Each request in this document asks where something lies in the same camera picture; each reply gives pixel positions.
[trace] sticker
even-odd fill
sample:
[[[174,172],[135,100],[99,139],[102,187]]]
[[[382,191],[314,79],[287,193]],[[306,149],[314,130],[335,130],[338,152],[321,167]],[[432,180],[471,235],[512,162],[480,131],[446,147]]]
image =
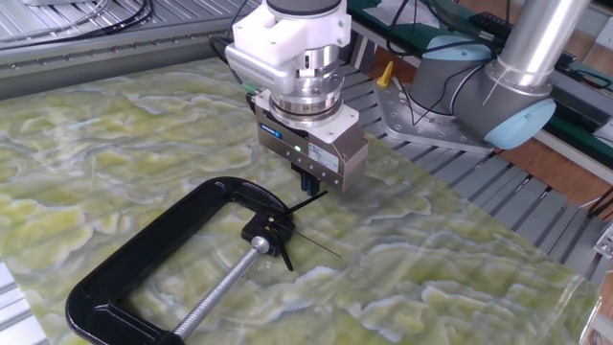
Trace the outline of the sticker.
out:
[[[284,137],[281,135],[281,133],[278,130],[275,130],[263,123],[260,123],[260,127],[261,129],[263,129],[264,131],[276,136],[278,139],[283,139]]]
[[[324,167],[338,173],[338,157],[325,149],[308,143],[308,156]]]

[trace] thin wire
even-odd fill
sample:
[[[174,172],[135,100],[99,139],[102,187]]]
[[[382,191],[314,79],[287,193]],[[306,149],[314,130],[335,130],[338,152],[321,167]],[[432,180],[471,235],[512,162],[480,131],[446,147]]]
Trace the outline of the thin wire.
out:
[[[609,79],[607,79],[605,77],[599,76],[596,73],[592,73],[592,72],[584,71],[584,70],[576,70],[575,72],[577,72],[579,74],[588,75],[590,77],[593,77],[593,78],[596,78],[598,80],[604,81],[604,85],[598,85],[600,88],[603,88],[603,89],[607,89],[609,86],[611,86],[611,84],[613,84],[613,81],[611,81],[611,80],[609,80]]]
[[[230,39],[230,34],[232,33],[232,27],[234,26],[234,23],[237,22],[238,16],[240,15],[240,12],[242,12],[242,9],[245,7],[245,5],[247,5],[247,1],[249,0],[245,0],[242,2],[242,5],[240,5],[240,7],[238,8],[238,11],[235,13],[234,17],[232,18],[232,21],[230,22],[230,28],[228,28],[228,32],[226,33],[226,38]]]
[[[419,123],[419,122],[420,122],[420,121],[421,121],[421,120],[422,120],[422,119],[423,119],[423,118],[424,118],[426,115],[428,115],[428,114],[429,114],[429,113],[432,111],[432,109],[434,109],[434,107],[435,107],[435,106],[439,105],[439,103],[440,103],[440,102],[443,100],[443,98],[444,98],[444,94],[447,92],[447,83],[448,83],[449,81],[451,81],[451,79],[452,79],[452,78],[457,77],[457,76],[461,75],[462,73],[464,73],[464,72],[466,72],[466,71],[469,71],[469,70],[471,70],[471,69],[475,69],[475,68],[477,68],[477,69],[481,69],[481,68],[483,68],[483,67],[484,67],[486,64],[487,64],[487,63],[484,63],[484,64],[482,64],[481,66],[470,66],[470,67],[467,67],[467,68],[463,69],[462,71],[460,71],[460,72],[458,72],[458,73],[456,73],[456,74],[453,74],[453,75],[449,76],[449,77],[448,77],[448,78],[447,78],[447,79],[444,81],[444,84],[443,84],[443,92],[442,92],[441,96],[439,97],[439,99],[438,99],[438,100],[437,100],[437,101],[436,101],[434,104],[432,104],[432,106],[430,106],[430,107],[429,107],[429,108],[426,110],[426,112],[424,112],[424,113],[423,113],[423,115],[421,115],[421,116],[420,116],[420,118],[419,118],[419,119],[418,119],[416,122],[414,122],[414,118],[413,118],[413,109],[411,109],[411,121],[413,122],[413,126],[416,126],[416,125],[417,125],[417,124],[418,124],[418,123]]]
[[[0,51],[9,50],[9,49],[17,49],[17,48],[34,47],[34,46],[54,44],[54,43],[73,42],[73,41],[79,41],[79,40],[84,40],[88,38],[115,35],[115,34],[118,34],[122,31],[125,31],[127,29],[130,29],[134,26],[140,25],[150,20],[154,15],[155,15],[155,9],[153,7],[153,1],[143,0],[143,6],[141,6],[141,8],[136,13],[132,14],[128,19],[122,20],[119,23],[116,23],[116,24],[113,24],[113,25],[110,25],[110,26],[107,26],[101,29],[97,29],[97,30],[94,30],[92,32],[85,33],[85,34],[79,34],[79,35],[70,36],[70,37],[63,37],[63,38],[33,42],[33,43],[22,44],[22,45],[9,45],[8,47],[1,47]]]
[[[320,243],[318,243],[318,242],[316,242],[316,241],[314,241],[314,240],[312,240],[312,239],[308,238],[307,236],[305,236],[305,235],[303,235],[303,234],[299,233],[298,231],[296,231],[296,230],[294,230],[294,229],[290,229],[290,228],[288,228],[288,227],[284,226],[283,224],[279,224],[278,222],[273,222],[273,223],[272,223],[272,225],[273,225],[273,227],[274,227],[274,226],[280,226],[280,227],[281,227],[283,230],[285,230],[285,231],[291,231],[291,232],[293,232],[294,234],[296,234],[296,235],[298,235],[298,236],[302,237],[303,239],[305,239],[305,240],[307,240],[307,241],[309,241],[309,242],[311,242],[311,243],[313,243],[313,244],[316,244],[316,245],[318,245],[318,246],[322,247],[323,249],[326,249],[328,252],[330,252],[330,253],[332,253],[332,254],[336,255],[337,257],[339,257],[339,258],[341,257],[340,255],[338,255],[338,254],[334,253],[333,251],[331,251],[331,250],[327,249],[326,247],[324,247],[322,244],[320,244]]]
[[[612,143],[612,144],[613,144],[613,140],[611,140],[611,139],[607,139],[607,138],[605,138],[605,137],[601,137],[600,135],[594,135],[594,134],[592,134],[592,136],[593,136],[594,138],[603,139],[604,141],[607,141],[607,142],[609,142],[609,143]]]
[[[394,33],[394,30],[396,29],[398,20],[400,18],[400,15],[402,14],[402,12],[404,11],[404,8],[406,7],[406,5],[408,4],[409,0],[403,0],[402,3],[400,4],[400,7],[398,8],[398,11],[396,12],[396,15],[394,16],[394,19],[392,20],[392,24],[390,25],[390,28],[387,32],[386,35],[386,39],[385,39],[385,46],[388,50],[388,52],[398,56],[399,58],[402,57],[412,57],[412,56],[416,56],[418,53],[422,53],[422,54],[426,54],[426,53],[431,53],[431,52],[437,52],[443,49],[447,49],[447,48],[453,48],[453,47],[460,47],[460,46],[466,46],[466,45],[486,45],[490,50],[491,50],[491,54],[492,57],[495,57],[495,47],[493,46],[492,42],[490,41],[486,41],[483,39],[477,39],[477,40],[470,40],[470,41],[464,41],[464,42],[455,42],[455,43],[449,43],[449,44],[445,44],[443,46],[440,47],[435,47],[435,48],[430,48],[430,49],[426,49],[422,52],[412,52],[411,51],[411,47],[413,46],[413,35],[415,32],[415,26],[417,24],[417,9],[418,9],[418,2],[417,0],[415,1],[415,8],[413,11],[413,25],[411,27],[411,36],[409,38],[409,49],[406,49],[404,52],[399,52],[396,49],[394,49],[394,47],[392,47],[392,34]]]
[[[316,196],[314,196],[314,197],[312,197],[312,198],[310,198],[308,200],[305,200],[305,201],[303,201],[303,202],[301,202],[301,203],[299,203],[297,205],[294,205],[293,207],[291,207],[287,211],[285,211],[285,212],[281,213],[280,215],[274,217],[275,221],[282,220],[282,219],[285,219],[285,218],[289,217],[289,215],[291,215],[294,212],[300,210],[301,208],[307,206],[309,203],[317,200],[318,198],[320,198],[322,196],[325,196],[327,193],[328,193],[328,191],[323,191],[322,193],[320,193],[320,194],[318,194],[318,195],[316,195]]]
[[[89,19],[100,14],[100,12],[102,12],[106,8],[109,2],[110,0],[102,0],[96,5],[96,7],[92,11],[88,12],[86,15],[82,16],[81,18],[71,23],[68,23],[66,25],[49,28],[49,29],[36,30],[36,31],[23,33],[23,34],[14,34],[8,37],[2,37],[0,38],[0,43],[10,43],[10,42],[18,41],[18,40],[23,40],[23,39],[35,38],[38,36],[49,35],[49,34],[53,34],[57,32],[63,32],[71,28],[76,29],[78,25],[85,23],[89,21]]]

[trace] wire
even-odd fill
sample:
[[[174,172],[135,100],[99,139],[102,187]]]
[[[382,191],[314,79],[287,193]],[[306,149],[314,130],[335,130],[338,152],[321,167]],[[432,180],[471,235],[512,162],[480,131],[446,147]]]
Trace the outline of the wire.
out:
[[[386,48],[388,50],[388,52],[398,56],[399,58],[402,57],[412,57],[412,56],[416,56],[418,53],[416,52],[412,52],[411,51],[411,47],[413,46],[413,37],[414,37],[414,33],[415,33],[415,25],[417,24],[417,10],[418,10],[418,0],[415,0],[415,7],[414,7],[414,11],[413,11],[413,26],[411,27],[411,35],[409,37],[409,49],[405,50],[404,52],[399,52],[396,49],[394,49],[392,47],[392,34],[394,32],[394,30],[396,29],[398,20],[400,18],[400,15],[402,14],[402,12],[404,11],[404,8],[406,8],[406,5],[409,3],[409,0],[403,0],[402,3],[400,4],[400,7],[398,8],[398,11],[396,12],[396,15],[394,16],[394,19],[392,20],[392,24],[390,25],[390,28],[387,32],[387,36],[385,39],[385,45]],[[431,7],[428,7],[430,9],[431,12],[434,13],[434,10]],[[489,48],[489,50],[491,51],[492,54],[492,58],[495,58],[496,56],[496,47],[493,45],[492,42],[487,41],[487,40],[483,40],[483,39],[477,39],[477,40],[469,40],[469,41],[464,41],[464,42],[455,42],[455,43],[449,43],[449,44],[445,44],[443,46],[440,47],[435,47],[435,48],[430,48],[430,49],[426,49],[424,51],[421,51],[421,54],[426,54],[426,53],[431,53],[431,52],[436,52],[436,51],[440,51],[443,49],[447,49],[447,48],[453,48],[453,47],[460,47],[460,46],[466,46],[466,45],[485,45]]]
[[[226,33],[226,38],[230,39],[230,34],[232,33],[232,27],[234,26],[234,23],[237,22],[238,16],[240,15],[240,12],[242,12],[242,9],[245,7],[245,5],[247,5],[247,1],[249,1],[249,0],[244,0],[242,2],[242,5],[240,5],[240,7],[238,8],[237,13],[232,18],[232,21],[230,22],[230,28],[228,28],[228,32]]]
[[[69,30],[71,28],[77,28],[78,25],[85,23],[87,21],[89,21],[89,19],[95,17],[96,15],[100,14],[100,12],[102,12],[106,6],[108,5],[108,3],[110,2],[110,0],[102,0],[101,2],[99,2],[96,7],[90,11],[88,14],[82,16],[81,18],[66,24],[66,25],[62,25],[62,26],[58,26],[58,27],[54,27],[54,28],[49,28],[49,29],[43,29],[43,30],[36,30],[33,32],[28,32],[28,33],[23,33],[23,34],[14,34],[8,37],[3,37],[0,38],[0,43],[9,43],[9,42],[14,42],[14,41],[18,41],[18,40],[23,40],[23,39],[28,39],[28,38],[35,38],[38,36],[43,36],[43,35],[49,35],[49,34],[53,34],[53,33],[57,33],[57,32],[63,32],[66,30]]]
[[[511,23],[510,17],[511,17],[511,0],[507,0],[507,15],[505,16],[505,18],[507,19],[507,23]]]
[[[209,37],[209,46],[213,49],[213,52],[217,55],[217,57],[225,64],[229,65],[228,59],[225,54],[217,49],[216,43],[221,43],[224,45],[224,48],[228,46],[228,44],[232,43],[229,39],[223,38],[221,36],[211,36]]]
[[[465,19],[459,17],[457,14],[446,11],[437,0],[421,0],[421,2],[424,3],[432,15],[434,15],[439,22],[443,23],[449,30],[457,31],[468,37],[483,40],[484,42],[491,42],[491,40],[486,40],[481,37],[481,30],[475,30],[471,24],[469,26],[463,25],[467,23]]]
[[[387,38],[386,38],[386,46],[388,51],[390,51],[391,53],[397,55],[402,62],[404,62],[404,58],[405,57],[410,57],[410,56],[414,56],[415,52],[411,52],[410,47],[413,45],[413,37],[414,37],[414,32],[415,32],[415,25],[417,24],[417,11],[418,11],[418,0],[415,0],[415,7],[413,9],[413,27],[411,28],[411,35],[409,36],[409,50],[406,52],[398,52],[396,50],[394,50],[392,48],[392,43],[391,43],[391,36],[392,36],[392,32],[394,31],[394,29],[396,28],[398,19],[400,17],[400,14],[404,11],[404,8],[406,7],[406,5],[408,4],[409,0],[403,0],[402,4],[400,4],[400,7],[398,8],[398,11],[396,12],[396,15],[394,16],[394,20],[392,21],[392,25],[390,26],[390,30],[388,31],[387,34]],[[452,47],[458,47],[458,46],[464,46],[464,45],[475,45],[475,44],[480,44],[483,45],[485,43],[485,41],[480,41],[480,40],[472,40],[472,41],[465,41],[465,42],[456,42],[456,43],[450,43],[450,44],[445,44],[443,46],[440,47],[435,47],[435,48],[430,48],[430,49],[426,49],[425,51],[423,51],[423,54],[426,53],[430,53],[430,52],[436,52],[436,51],[440,51],[443,49],[448,49],[448,48],[452,48]],[[490,49],[491,53],[492,53],[492,57],[495,57],[495,53],[494,50],[488,46],[488,48]],[[402,63],[400,63],[398,65],[398,69],[396,70],[397,72],[397,78],[399,79],[400,76],[400,68],[402,66]],[[413,126],[416,126],[427,114],[429,114],[432,109],[434,109],[435,106],[437,106],[444,98],[445,92],[446,92],[446,88],[447,88],[447,83],[454,77],[457,77],[458,75],[461,75],[462,73],[466,72],[469,69],[475,68],[477,66],[470,66],[454,75],[449,76],[449,78],[447,78],[444,81],[444,85],[443,85],[443,93],[441,94],[441,96],[439,97],[439,99],[432,104],[432,106],[430,106],[425,113],[423,113],[423,115],[421,115],[417,121],[415,121],[415,113],[413,111],[413,106],[411,105],[411,97],[410,97],[410,93],[406,90],[406,88],[404,87],[404,84],[402,83],[402,81],[399,82],[400,84],[400,89],[402,90],[402,93],[404,94],[404,97],[406,97],[406,101],[407,104],[409,106],[409,111],[411,112],[411,123],[413,124]]]
[[[599,85],[598,84],[599,88],[603,88],[603,89],[607,89],[608,90],[608,87],[611,86],[611,84],[613,84],[613,81],[611,81],[611,80],[609,80],[609,79],[607,79],[605,77],[599,76],[596,73],[592,73],[592,72],[584,71],[584,70],[576,70],[575,72],[577,72],[579,74],[583,74],[583,75],[587,75],[587,76],[596,78],[596,79],[601,80],[601,81],[604,81],[604,85]]]
[[[594,138],[603,139],[604,141],[607,141],[607,142],[609,142],[609,143],[613,144],[613,140],[611,140],[611,139],[607,139],[607,138],[605,138],[605,137],[601,137],[600,135],[594,135],[594,134],[592,134],[592,136],[593,136]]]
[[[225,47],[227,47],[229,44],[232,43],[232,39],[230,38],[230,35],[232,33],[232,27],[237,22],[238,16],[242,12],[242,9],[245,7],[245,5],[247,5],[248,1],[249,0],[244,0],[242,2],[242,5],[240,5],[240,7],[238,8],[238,11],[234,14],[234,17],[232,17],[232,21],[230,21],[230,26],[228,27],[228,30],[226,32],[225,38],[224,37],[220,37],[220,36],[211,36],[211,37],[209,37],[209,46],[211,46],[211,49],[217,55],[217,57],[223,63],[227,64],[228,66],[230,66],[230,64],[228,63],[228,59],[226,58],[225,54],[223,54],[221,51],[219,51],[217,49],[216,43],[223,44],[224,45],[223,46],[224,50],[225,50]],[[255,89],[253,86],[250,86],[250,85],[247,85],[247,84],[243,83],[242,79],[238,76],[237,72],[235,70],[233,70],[232,68],[230,69],[230,72],[232,72],[232,76],[234,77],[234,79],[237,81],[237,83],[239,85],[242,85],[243,88],[245,88],[247,90]]]
[[[452,78],[454,77],[458,77],[459,75],[461,75],[462,73],[469,71],[471,69],[481,69],[486,65],[486,63],[480,65],[480,66],[470,66],[467,67],[465,69],[463,69],[462,71],[453,74],[451,76],[449,76],[443,84],[443,92],[441,94],[441,96],[439,97],[439,99],[434,102],[434,104],[432,104],[428,109],[426,109],[426,111],[423,113],[423,115],[421,115],[417,121],[415,121],[415,117],[413,114],[413,107],[411,106],[411,100],[409,99],[409,94],[406,91],[406,88],[404,87],[404,85],[402,83],[400,83],[400,85],[402,86],[402,92],[404,93],[404,96],[407,98],[407,103],[409,104],[409,109],[411,111],[411,122],[413,123],[413,126],[416,126],[426,115],[428,115],[432,109],[434,109],[434,107],[436,107],[437,105],[439,105],[439,103],[443,100],[445,93],[447,92],[447,84],[449,83],[449,81],[451,81]]]
[[[63,38],[57,38],[57,39],[52,39],[52,40],[33,42],[33,43],[17,45],[17,46],[11,45],[9,47],[2,47],[0,48],[0,50],[34,47],[34,46],[54,44],[54,43],[73,42],[73,41],[78,41],[78,40],[83,40],[83,39],[96,38],[96,37],[102,37],[102,36],[107,36],[107,35],[115,35],[127,29],[133,28],[137,25],[140,25],[146,21],[149,21],[154,15],[155,15],[155,9],[153,7],[153,1],[143,0],[143,5],[138,11],[136,11],[136,13],[132,14],[128,19],[122,20],[119,23],[109,25],[107,27],[97,29],[97,30],[94,30],[92,32],[85,33],[85,34],[79,34],[79,35],[74,35],[70,37],[63,37]]]

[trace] black c-clamp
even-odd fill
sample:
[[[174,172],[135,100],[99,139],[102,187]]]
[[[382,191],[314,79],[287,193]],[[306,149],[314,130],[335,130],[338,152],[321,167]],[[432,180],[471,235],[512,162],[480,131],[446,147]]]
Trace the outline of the black c-clamp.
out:
[[[235,177],[208,180],[174,204],[139,232],[70,293],[66,318],[70,328],[100,345],[184,345],[177,333],[121,310],[118,306],[174,251],[195,234],[225,204],[235,202],[256,213],[241,237],[270,243],[268,255],[278,256],[291,231],[271,232],[269,219],[287,212],[287,206],[264,188]],[[293,230],[292,215],[279,220],[281,229]]]

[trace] black cable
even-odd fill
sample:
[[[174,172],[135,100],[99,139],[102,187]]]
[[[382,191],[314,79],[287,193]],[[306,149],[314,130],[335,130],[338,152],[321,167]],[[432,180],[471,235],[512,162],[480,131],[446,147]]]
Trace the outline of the black cable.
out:
[[[609,79],[607,79],[605,77],[599,76],[596,73],[592,73],[592,72],[584,71],[584,70],[576,70],[575,72],[577,72],[579,74],[583,74],[583,75],[587,75],[587,76],[596,78],[596,79],[601,80],[601,81],[604,81],[604,85],[598,85],[600,88],[603,88],[603,89],[607,89],[608,90],[609,86],[611,86],[611,84],[613,84],[613,81],[611,81],[611,80],[609,80]]]
[[[217,57],[225,64],[228,64],[228,59],[226,58],[225,54],[222,53],[222,51],[217,49],[216,43],[221,43],[223,44],[223,48],[225,49],[226,46],[228,46],[228,44],[231,43],[230,40],[228,40],[227,38],[223,38],[221,36],[211,36],[209,37],[209,46],[211,47],[211,49],[213,50],[213,52],[217,55]]]
[[[220,37],[220,36],[210,36],[209,37],[209,46],[211,46],[211,49],[217,55],[217,57],[223,63],[227,64],[228,66],[230,65],[228,63],[228,59],[226,58],[225,54],[223,54],[221,51],[217,49],[216,43],[223,44],[223,50],[225,51],[225,48],[228,46],[228,44],[231,44],[233,42],[233,40],[230,38],[230,35],[232,33],[232,27],[237,22],[238,16],[242,12],[242,9],[245,7],[245,5],[247,5],[247,1],[248,0],[244,0],[242,2],[242,5],[238,7],[238,11],[234,14],[234,17],[232,17],[232,20],[230,21],[230,26],[228,27],[228,31],[226,32],[225,38]],[[235,72],[235,70],[233,70],[232,68],[230,69],[230,72],[232,72],[232,76],[234,76],[234,79],[237,80],[237,83],[239,85],[242,85],[242,79],[238,76],[237,72]]]
[[[414,36],[414,32],[415,32],[415,25],[417,24],[417,8],[418,8],[418,0],[416,0],[415,2],[415,8],[414,8],[414,16],[413,16],[413,26],[411,27],[411,36],[410,36],[410,40],[409,40],[409,45],[412,46],[413,45],[413,36]],[[387,36],[385,39],[385,45],[387,50],[398,56],[399,58],[402,57],[412,57],[412,56],[416,56],[418,53],[416,52],[411,52],[411,47],[409,47],[408,50],[406,50],[405,52],[399,52],[396,49],[394,49],[392,47],[392,33],[394,32],[394,30],[396,29],[398,20],[400,18],[400,15],[402,14],[402,12],[404,11],[404,8],[406,7],[406,5],[409,3],[409,0],[403,0],[402,3],[400,4],[400,7],[398,8],[398,11],[396,12],[396,15],[394,16],[394,19],[392,20],[392,24],[390,25],[390,28],[387,32]],[[430,48],[430,49],[426,49],[424,51],[421,51],[421,54],[426,54],[426,53],[430,53],[430,52],[436,52],[436,51],[440,51],[443,49],[447,49],[447,48],[453,48],[453,47],[460,47],[460,46],[466,46],[466,45],[485,45],[489,48],[489,50],[491,51],[491,55],[492,58],[495,58],[496,56],[496,47],[493,45],[492,42],[487,41],[487,40],[482,40],[482,39],[477,39],[477,40],[469,40],[469,41],[464,41],[464,42],[455,42],[455,43],[449,43],[449,44],[445,44],[443,46],[440,47],[435,47],[435,48]]]
[[[507,15],[506,15],[507,23],[511,23],[509,18],[511,18],[511,0],[507,0]]]
[[[400,58],[400,60],[401,60],[401,63],[398,65],[398,69],[396,70],[396,72],[397,72],[397,79],[398,79],[398,83],[400,84],[400,89],[402,90],[402,93],[404,94],[404,97],[406,97],[406,101],[407,101],[407,104],[409,106],[409,111],[411,112],[411,122],[413,123],[413,126],[416,126],[427,114],[429,114],[432,111],[432,109],[435,106],[437,106],[443,100],[444,94],[446,92],[447,83],[452,78],[454,78],[454,77],[456,77],[456,76],[466,72],[467,70],[469,70],[471,68],[475,68],[476,66],[470,66],[470,67],[468,67],[468,68],[466,68],[466,69],[464,69],[464,70],[462,70],[462,71],[460,71],[460,72],[458,72],[458,73],[456,73],[454,75],[449,76],[449,78],[447,78],[444,81],[443,93],[441,94],[439,99],[434,104],[432,104],[432,106],[430,106],[430,108],[428,108],[426,110],[426,112],[423,113],[423,115],[421,115],[420,118],[417,121],[415,121],[415,114],[414,114],[414,111],[413,111],[413,106],[411,105],[410,94],[406,90],[406,88],[404,87],[404,84],[402,83],[402,81],[400,81],[400,79],[399,79],[399,77],[401,75],[400,68],[402,66],[402,62],[404,62],[404,58],[414,56],[415,52],[411,52],[410,49],[408,51],[406,51],[406,52],[398,52],[398,51],[396,51],[396,50],[394,50],[392,48],[392,43],[391,43],[392,31],[396,27],[396,24],[398,22],[400,14],[404,11],[404,8],[408,4],[408,2],[409,2],[408,0],[403,0],[402,4],[400,4],[400,7],[398,8],[398,11],[396,12],[396,15],[394,16],[394,20],[392,21],[392,25],[390,26],[390,30],[388,31],[385,43],[386,43],[388,51],[390,51],[391,53],[397,55]],[[415,7],[413,9],[413,27],[411,28],[411,35],[409,37],[409,44],[410,44],[410,46],[413,45],[413,36],[414,36],[414,32],[415,32],[415,25],[417,24],[417,11],[418,11],[418,0],[415,0]],[[464,46],[464,45],[475,45],[475,44],[482,45],[484,43],[485,43],[484,41],[477,41],[477,40],[465,41],[465,42],[456,42],[456,43],[445,44],[445,45],[440,46],[440,47],[426,49],[422,53],[426,54],[426,53],[430,53],[430,52],[436,52],[436,51],[440,51],[440,50],[443,50],[443,49],[452,48],[452,47],[459,47],[459,46]],[[491,47],[489,47],[489,46],[488,46],[488,48],[490,49],[490,51],[492,53],[492,57],[494,58],[495,57],[494,50]]]
[[[421,2],[427,7],[427,9],[432,13],[432,15],[434,15],[434,17],[437,18],[439,22],[443,23],[444,26],[446,26],[449,30],[456,31],[468,37],[480,39],[485,42],[491,42],[491,40],[486,40],[481,37],[481,29],[476,30],[471,24],[469,24],[468,26],[462,25],[467,24],[467,21],[461,17],[458,17],[456,14],[450,13],[449,11],[444,9],[438,3],[437,0],[421,0]]]
[[[400,83],[400,85],[401,85],[401,88],[402,88],[402,92],[404,93],[404,96],[407,98],[407,103],[409,104],[409,108],[410,108],[410,110],[411,110],[411,122],[413,123],[413,126],[416,126],[416,125],[417,125],[417,124],[418,124],[418,123],[421,121],[421,119],[423,119],[423,118],[424,118],[426,115],[428,115],[428,114],[429,114],[429,113],[432,111],[432,109],[434,109],[434,107],[435,107],[435,106],[437,106],[437,105],[438,105],[438,104],[439,104],[439,103],[440,103],[440,102],[443,100],[443,98],[444,98],[444,94],[447,92],[447,84],[449,83],[449,81],[451,81],[451,79],[452,79],[452,78],[454,78],[454,77],[458,77],[458,76],[459,76],[459,75],[461,75],[462,73],[464,73],[464,72],[466,72],[466,71],[469,71],[469,70],[471,70],[471,69],[481,69],[481,68],[483,68],[485,65],[486,65],[486,63],[482,64],[481,66],[470,66],[470,67],[467,67],[467,68],[463,69],[462,71],[460,71],[460,72],[458,72],[458,73],[456,73],[456,74],[453,74],[453,75],[449,76],[449,77],[448,77],[448,78],[447,78],[447,79],[444,81],[444,84],[443,84],[443,92],[442,92],[441,96],[439,97],[439,99],[438,99],[438,100],[437,100],[437,101],[436,101],[434,104],[432,104],[432,106],[430,106],[428,109],[426,109],[426,112],[424,112],[424,113],[423,113],[423,115],[421,115],[421,116],[418,118],[418,120],[417,120],[417,121],[415,121],[415,118],[414,118],[413,108],[412,108],[412,106],[410,105],[410,104],[411,104],[411,100],[409,99],[409,95],[408,95],[408,93],[406,92],[406,88],[404,87],[404,85],[403,85],[403,84],[402,84],[402,82],[401,82],[401,83]]]
[[[147,14],[143,15],[145,11],[147,10],[147,8],[149,8]],[[143,0],[143,5],[138,11],[132,14],[129,18],[120,21],[119,23],[109,25],[107,27],[97,29],[97,30],[94,30],[92,32],[85,33],[85,34],[78,34],[78,35],[74,35],[70,37],[63,37],[63,38],[33,42],[33,43],[17,45],[17,46],[12,45],[9,47],[2,47],[0,48],[0,50],[27,48],[27,47],[46,45],[46,44],[73,42],[73,41],[78,41],[78,40],[83,40],[83,39],[97,38],[97,37],[102,37],[102,36],[107,36],[107,35],[115,35],[115,34],[118,34],[130,28],[133,28],[136,25],[140,25],[150,20],[154,16],[154,14],[155,14],[155,9],[153,7],[153,1]]]
[[[228,28],[228,32],[226,33],[226,38],[230,39],[230,34],[232,33],[232,27],[234,26],[234,23],[237,22],[238,16],[240,15],[240,13],[242,12],[242,9],[245,7],[245,5],[247,5],[247,1],[248,0],[244,0],[242,2],[242,5],[240,5],[240,7],[238,8],[237,13],[234,15],[234,17],[232,18],[232,21],[230,22],[230,28]]]
[[[611,139],[607,139],[607,138],[605,138],[605,137],[601,137],[600,135],[593,135],[593,134],[592,134],[592,136],[593,136],[594,138],[603,139],[604,141],[607,141],[607,142],[609,142],[609,143],[613,144],[613,140],[611,140]]]

